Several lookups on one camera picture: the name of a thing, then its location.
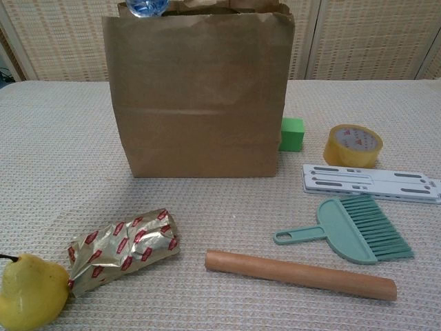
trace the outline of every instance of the wooden dowel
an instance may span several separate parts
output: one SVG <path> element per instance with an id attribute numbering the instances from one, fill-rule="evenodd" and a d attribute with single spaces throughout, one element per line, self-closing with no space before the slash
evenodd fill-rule
<path id="1" fill-rule="evenodd" d="M 303 265 L 249 255 L 208 250 L 205 267 L 251 277 L 283 281 L 309 288 L 323 288 L 372 299 L 395 301 L 397 287 L 393 280 Z"/>

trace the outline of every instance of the dustpan handle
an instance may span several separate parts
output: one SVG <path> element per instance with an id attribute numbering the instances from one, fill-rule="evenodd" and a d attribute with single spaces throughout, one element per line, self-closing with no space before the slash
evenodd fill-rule
<path id="1" fill-rule="evenodd" d="M 304 228 L 296 228 L 291 230 L 283 230 L 276 232 L 273 236 L 274 242 L 278 245 L 302 243 L 303 241 L 311 241 L 325 238 L 325 230 L 319 225 L 307 226 Z"/>

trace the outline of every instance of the green foam cube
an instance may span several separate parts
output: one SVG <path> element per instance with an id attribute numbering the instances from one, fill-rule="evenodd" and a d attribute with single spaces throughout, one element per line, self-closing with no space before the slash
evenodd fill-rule
<path id="1" fill-rule="evenodd" d="M 300 152 L 302 149 L 303 135 L 305 128 L 302 119 L 290 119 L 283 117 L 282 119 L 282 143 L 278 150 L 288 152 Z"/>

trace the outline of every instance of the yellow tape roll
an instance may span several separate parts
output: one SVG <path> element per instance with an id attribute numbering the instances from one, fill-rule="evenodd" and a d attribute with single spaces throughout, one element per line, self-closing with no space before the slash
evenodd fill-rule
<path id="1" fill-rule="evenodd" d="M 362 126 L 342 124 L 331 129 L 323 152 L 330 166 L 373 168 L 383 141 Z"/>

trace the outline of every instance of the paper bag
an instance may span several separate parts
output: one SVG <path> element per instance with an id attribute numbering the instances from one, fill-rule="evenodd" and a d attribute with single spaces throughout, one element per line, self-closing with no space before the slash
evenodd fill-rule
<path id="1" fill-rule="evenodd" d="M 103 31 L 132 174 L 274 176 L 294 36 L 288 7 L 172 1 L 145 19 L 119 9 Z"/>

